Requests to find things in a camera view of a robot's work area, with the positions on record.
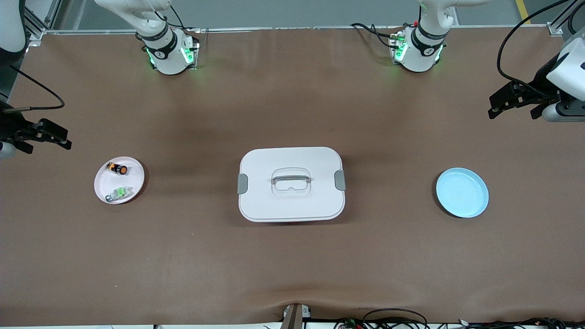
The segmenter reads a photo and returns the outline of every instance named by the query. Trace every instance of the white lid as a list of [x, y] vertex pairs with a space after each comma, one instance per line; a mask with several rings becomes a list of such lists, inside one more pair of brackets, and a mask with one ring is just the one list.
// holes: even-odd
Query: white lid
[[258, 149], [240, 164], [240, 212], [255, 222], [330, 220], [345, 206], [339, 154], [330, 148]]

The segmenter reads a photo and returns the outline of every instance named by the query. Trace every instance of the blue plate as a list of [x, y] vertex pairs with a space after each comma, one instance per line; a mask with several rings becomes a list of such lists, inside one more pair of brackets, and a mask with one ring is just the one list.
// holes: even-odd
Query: blue plate
[[483, 213], [490, 199], [483, 179], [465, 168], [445, 170], [437, 180], [436, 190], [443, 208], [462, 218]]

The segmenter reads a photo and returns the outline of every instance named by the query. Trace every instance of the table surface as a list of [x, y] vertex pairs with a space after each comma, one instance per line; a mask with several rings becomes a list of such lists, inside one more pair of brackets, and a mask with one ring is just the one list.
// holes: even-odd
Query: table surface
[[[404, 307], [429, 321], [585, 317], [583, 124], [489, 120], [508, 29], [453, 29], [426, 73], [391, 64], [357, 30], [261, 30], [202, 38], [199, 67], [150, 69], [124, 36], [45, 36], [23, 71], [66, 101], [31, 112], [69, 129], [70, 151], [35, 144], [0, 164], [0, 324], [274, 321]], [[560, 48], [520, 29], [504, 70], [530, 80]], [[19, 77], [15, 107], [54, 99]], [[329, 146], [346, 207], [334, 220], [257, 224], [238, 210], [239, 162], [258, 148]], [[148, 182], [125, 205], [92, 188], [132, 156]], [[464, 220], [433, 194], [466, 167], [490, 204]]]

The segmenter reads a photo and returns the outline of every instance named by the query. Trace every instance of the round plate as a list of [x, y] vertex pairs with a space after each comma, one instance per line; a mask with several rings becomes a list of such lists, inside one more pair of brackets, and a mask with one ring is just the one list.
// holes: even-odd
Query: round plate
[[[114, 162], [117, 165], [120, 164], [122, 166], [128, 167], [128, 173], [125, 175], [120, 175], [106, 169], [108, 162]], [[98, 173], [95, 175], [95, 195], [107, 204], [125, 203], [135, 198], [144, 184], [144, 168], [142, 168], [142, 164], [140, 164], [138, 160], [128, 156], [115, 157], [108, 162], [104, 163], [102, 167], [99, 168]], [[131, 188], [132, 195], [121, 200], [115, 200], [111, 203], [106, 201], [105, 197], [112, 193], [114, 189], [125, 186]]]
[[465, 168], [445, 170], [437, 180], [436, 190], [443, 208], [462, 218], [483, 213], [490, 199], [483, 179]]

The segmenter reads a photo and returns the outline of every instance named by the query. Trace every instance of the yellow floor line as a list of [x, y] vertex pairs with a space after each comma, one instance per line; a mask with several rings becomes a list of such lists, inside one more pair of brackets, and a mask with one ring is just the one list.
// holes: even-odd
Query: yellow floor line
[[[520, 12], [520, 17], [524, 20], [528, 17], [528, 11], [526, 10], [526, 6], [524, 5], [524, 0], [516, 0], [516, 6], [518, 6], [518, 11]], [[526, 24], [532, 24], [530, 20], [526, 21]]]

